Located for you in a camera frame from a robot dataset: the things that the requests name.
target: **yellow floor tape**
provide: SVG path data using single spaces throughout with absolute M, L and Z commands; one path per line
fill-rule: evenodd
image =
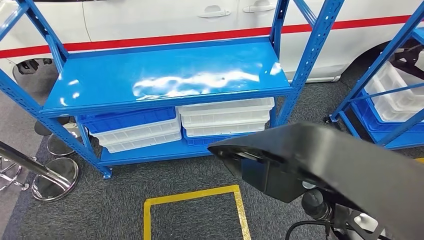
M 172 202 L 178 202 L 183 200 L 197 199 L 208 197 L 212 195 L 219 194 L 228 194 L 234 193 L 235 205 L 237 207 L 238 218 L 241 225 L 241 233 L 243 234 L 243 240 L 251 240 L 251 235 L 249 233 L 248 221 L 246 219 L 245 207 L 243 206 L 242 194 L 240 193 L 240 188 L 238 185 L 223 186 L 217 188 L 211 188 L 200 191 L 192 191 L 168 196 L 160 196 L 154 198 L 148 198 L 144 202 L 144 218 L 143 218 L 143 239 L 151 240 L 152 239 L 152 230 L 151 230 L 151 216 L 150 208 L 152 205 L 158 204 L 167 204 Z

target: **blue shelf board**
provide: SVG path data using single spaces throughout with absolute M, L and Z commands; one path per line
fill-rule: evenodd
M 267 37 L 74 53 L 41 113 L 97 114 L 291 92 Z
M 415 38 L 420 44 L 424 45 L 424 27 L 417 27 L 412 32 L 412 37 Z
M 370 131 L 365 125 L 365 122 L 363 121 L 361 117 L 361 113 L 359 112 L 358 107 L 355 104 L 350 105 L 352 108 L 352 111 L 364 127 L 364 129 L 367 131 L 369 136 L 372 138 L 374 143 L 377 143 L 381 139 L 383 139 L 385 136 L 387 136 L 387 132 L 375 132 Z M 424 134 L 422 132 L 409 132 L 406 131 L 397 138 L 395 138 L 393 141 L 391 141 L 389 144 L 385 146 L 386 149 L 396 150 L 396 149 L 406 149 L 406 148 L 414 148 L 414 147 L 420 147 L 424 146 Z
M 99 166 L 116 166 L 212 155 L 208 146 L 188 146 L 185 139 L 128 151 L 109 153 L 104 147 Z

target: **black cable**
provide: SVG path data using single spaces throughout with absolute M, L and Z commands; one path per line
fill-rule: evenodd
M 328 223 L 325 222 L 325 221 L 313 221 L 313 220 L 296 222 L 296 223 L 294 223 L 293 225 L 291 225 L 288 228 L 287 232 L 285 233 L 284 240 L 290 240 L 290 235 L 292 234 L 293 230 L 295 228 L 299 227 L 299 226 L 302 226 L 302 225 L 319 225 L 319 226 L 325 226 L 327 224 Z M 355 229 L 353 227 L 351 227 L 350 225 L 347 225 L 346 226 L 346 229 L 347 230 L 351 230 L 351 231 L 355 231 Z M 369 234 L 372 234 L 373 233 L 372 231 L 369 231 L 369 230 L 366 230 L 366 229 L 364 229 L 364 231 L 367 232 L 367 233 L 369 233 Z M 391 240 L 390 238 L 388 238 L 386 236 L 383 236 L 383 235 L 378 236 L 378 239 L 381 239 L 381 240 Z
M 302 225 L 321 225 L 325 226 L 326 223 L 324 221 L 299 221 L 291 225 L 287 232 L 285 233 L 285 240 L 290 240 L 290 234 L 292 234 L 293 230 Z

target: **stacked bins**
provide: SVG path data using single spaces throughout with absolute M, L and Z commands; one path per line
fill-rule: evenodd
M 266 97 L 186 105 L 178 111 L 187 144 L 199 146 L 263 131 L 273 107 L 274 98 Z
M 181 140 L 181 120 L 175 107 L 123 113 L 82 115 L 80 122 L 110 153 Z
M 422 83 L 423 80 L 386 62 L 358 97 Z M 354 102 L 354 111 L 370 132 L 392 132 L 424 108 L 424 87 L 384 94 Z M 410 131 L 424 132 L 424 122 Z

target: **blue metal shelf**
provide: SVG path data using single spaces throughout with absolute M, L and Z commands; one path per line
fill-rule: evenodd
M 281 96 L 290 87 L 267 37 L 71 54 L 49 117 Z
M 330 33 L 344 0 L 325 0 L 318 16 L 296 0 L 312 32 L 293 81 L 280 66 L 280 43 L 289 0 L 278 0 L 266 37 L 156 45 L 69 54 L 32 0 L 16 0 L 19 8 L 0 27 L 0 39 L 25 13 L 50 48 L 60 73 L 44 106 L 40 106 L 0 70 L 0 90 L 74 149 L 108 179 L 109 166 L 209 155 L 206 146 L 176 142 L 110 154 L 98 158 L 81 131 L 78 142 L 56 120 L 82 115 L 121 113 L 149 108 L 285 96 L 281 110 L 270 111 L 270 125 L 286 124 L 303 86 Z
M 171 159 L 194 158 L 212 155 L 208 146 L 188 146 L 185 139 L 169 143 L 109 153 L 103 148 L 99 166 L 136 164 Z
M 364 75 L 358 80 L 356 85 L 352 88 L 346 98 L 341 102 L 341 104 L 335 109 L 333 114 L 330 115 L 332 122 L 337 122 L 338 117 L 340 117 L 347 128 L 350 130 L 352 135 L 360 137 L 358 132 L 355 130 L 354 126 L 350 120 L 346 117 L 346 111 L 351 108 L 361 124 L 364 126 L 368 132 L 371 139 L 374 143 L 381 145 L 388 149 L 402 149 L 402 148 L 412 148 L 424 146 L 424 135 L 422 132 L 415 131 L 417 127 L 413 128 L 417 124 L 420 124 L 424 120 L 424 109 L 417 112 L 407 121 L 394 125 L 394 128 L 390 132 L 379 132 L 373 131 L 368 127 L 369 122 L 366 122 L 364 118 L 370 120 L 369 115 L 363 115 L 365 109 L 358 109 L 358 106 L 355 104 L 355 101 L 373 98 L 376 96 L 381 96 L 384 94 L 395 93 L 399 91 L 404 91 L 411 88 L 422 87 L 424 83 L 419 83 L 407 87 L 401 87 L 397 89 L 391 89 L 388 91 L 362 95 L 364 87 L 372 79 L 372 77 L 377 73 L 377 71 L 382 67 L 382 65 L 389 60 L 390 56 L 395 53 L 395 51 L 400 48 L 410 37 L 414 37 L 421 44 L 424 44 L 424 28 L 417 28 L 418 24 L 424 18 L 424 1 L 419 5 L 416 11 L 409 17 L 408 21 L 403 25 L 399 32 L 394 36 L 393 40 L 388 43 L 386 48 L 381 52 L 377 57 L 374 63 L 368 68 Z M 373 112 L 374 117 L 378 120 L 379 116 L 377 112 Z

